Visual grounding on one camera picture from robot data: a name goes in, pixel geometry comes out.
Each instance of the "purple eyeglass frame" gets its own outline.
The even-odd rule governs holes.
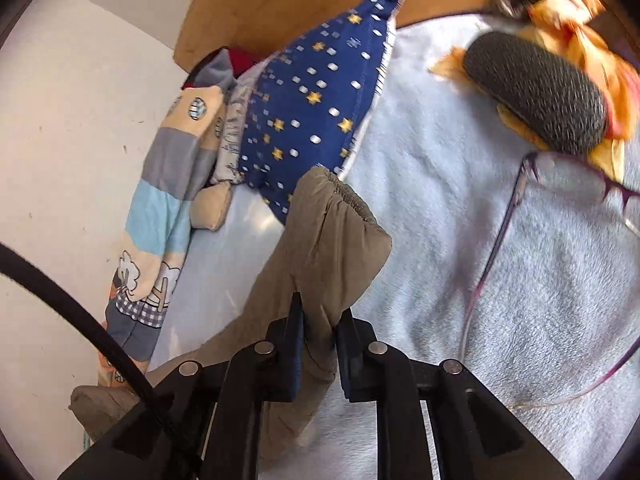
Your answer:
[[[491,253],[489,254],[489,259],[487,260],[484,270],[482,271],[482,276],[476,285],[476,288],[469,300],[466,308],[465,315],[463,321],[463,330],[462,336],[460,337],[460,345],[458,347],[458,360],[463,362],[465,353],[466,353],[466,340],[468,337],[469,327],[471,326],[471,320],[473,317],[473,313],[476,307],[476,303],[482,293],[482,289],[484,284],[486,283],[487,276],[494,266],[495,259],[500,251],[500,247],[502,246],[502,242],[504,241],[504,237],[507,233],[507,229],[509,228],[509,224],[511,223],[511,218],[513,217],[513,212],[522,203],[524,199],[524,192],[527,189],[527,184],[529,183],[530,174],[533,173],[536,181],[541,185],[545,186],[543,182],[540,180],[540,173],[538,172],[538,166],[536,165],[536,161],[539,156],[549,156],[552,155],[554,158],[561,158],[563,160],[569,160],[575,164],[581,165],[585,170],[590,171],[591,173],[596,174],[600,179],[604,181],[605,189],[602,194],[602,198],[600,202],[604,202],[606,197],[609,195],[612,189],[620,190],[622,194],[622,216],[624,218],[626,204],[628,203],[631,197],[640,198],[640,192],[633,191],[622,184],[611,180],[607,175],[605,175],[601,170],[594,168],[586,161],[581,158],[577,158],[576,156],[564,155],[562,153],[553,153],[553,152],[531,152],[524,156],[522,159],[522,163],[520,164],[520,171],[518,172],[518,177],[513,186],[513,191],[511,192],[511,199],[509,200],[509,206],[507,207],[507,211],[504,214],[504,218],[502,219],[502,224],[500,225],[500,230],[498,231],[498,235],[495,238],[494,246],[491,249]],[[625,225],[638,237],[640,237],[640,230],[638,226],[633,225],[631,222],[625,219]],[[636,341],[631,345],[631,348],[625,352],[625,354],[616,362],[616,364],[611,368],[608,372],[606,372],[602,377],[600,377],[595,383],[584,388],[580,392],[565,397],[558,402],[552,402],[549,404],[529,404],[529,407],[542,407],[549,406],[555,404],[561,404],[563,402],[568,402],[569,400],[577,399],[577,397],[581,397],[586,393],[589,393],[591,390],[596,389],[600,386],[604,381],[609,379],[614,373],[616,373],[630,358],[631,356],[640,348],[640,337],[636,338]]]

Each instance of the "black cable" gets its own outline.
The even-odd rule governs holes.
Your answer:
[[[87,338],[129,383],[147,409],[154,414],[175,447],[184,453],[196,470],[200,468],[202,460],[177,431],[149,381],[91,314],[40,269],[1,243],[0,273],[40,298]]]

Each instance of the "eyeglass temple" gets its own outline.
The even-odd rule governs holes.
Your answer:
[[[498,252],[500,251],[500,247],[502,245],[502,241],[504,240],[505,235],[507,234],[507,229],[509,224],[511,223],[511,217],[513,216],[513,212],[520,205],[522,199],[524,197],[524,192],[527,189],[527,184],[529,182],[529,166],[526,160],[522,161],[520,166],[520,172],[518,173],[518,177],[516,179],[516,183],[513,186],[513,191],[511,192],[511,199],[509,200],[509,206],[507,207],[507,211],[504,214],[504,218],[502,219],[502,224],[500,225],[500,230],[498,231],[498,235],[495,239],[494,246],[491,249],[491,254],[489,254],[489,259],[484,266],[484,270],[482,271],[482,276],[480,276],[480,281],[476,285],[476,289],[474,290],[469,303],[465,309],[465,317],[463,321],[463,329],[462,336],[460,337],[460,345],[458,346],[458,361],[461,363],[464,362],[465,353],[466,353],[466,340],[468,337],[469,326],[471,325],[471,319],[473,317],[473,312],[476,307],[476,303],[478,302],[478,298],[482,293],[482,288],[484,287],[484,283],[491,271],[491,268],[494,266],[494,261]]]

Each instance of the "eyeglasses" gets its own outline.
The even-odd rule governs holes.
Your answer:
[[[619,190],[622,194],[622,221],[633,234],[640,238],[640,193],[611,180],[602,171],[574,156],[554,152],[534,152],[526,155],[522,159],[520,171],[518,172],[513,192],[511,193],[511,200],[502,224],[500,225],[494,246],[489,254],[489,259],[484,266],[480,281],[465,309],[462,336],[460,338],[460,346],[458,347],[458,360],[460,362],[462,362],[465,357],[466,341],[476,303],[482,293],[482,288],[484,287],[487,276],[494,266],[496,256],[498,255],[511,218],[513,217],[513,212],[522,202],[524,192],[527,189],[527,184],[531,177],[535,178],[540,185],[547,189],[583,204],[604,202],[607,195],[609,195],[613,189]],[[638,350],[638,347],[640,347],[640,337],[636,339],[631,348],[611,370],[580,392],[547,404],[522,404],[521,406],[553,406],[577,399],[577,397],[589,393],[617,372]]]

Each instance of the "gray blanket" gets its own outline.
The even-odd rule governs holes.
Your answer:
[[[520,161],[533,150],[500,122],[491,98],[427,70],[451,46],[467,45],[487,27],[460,16],[399,31],[383,97],[346,179],[393,238],[388,263],[354,315],[370,321],[380,340],[435,364],[456,355],[464,306]],[[636,139],[626,152],[625,178],[635,189],[638,161]],[[237,315],[231,305],[242,304],[279,236],[259,200],[242,190],[223,234],[193,237],[176,308],[152,364],[196,348]],[[465,361],[503,403],[552,401],[579,391],[638,335],[640,240],[620,221],[620,208],[619,196],[587,208],[529,184],[476,307]],[[242,240],[246,236],[250,242]],[[228,256],[239,243],[254,243],[253,267]],[[235,285],[214,277],[222,267]],[[591,480],[636,420],[639,386],[635,356],[580,399],[514,412],[577,480]],[[262,478],[311,478],[310,471],[318,480],[376,477],[375,408],[348,404],[339,382],[304,436]]]

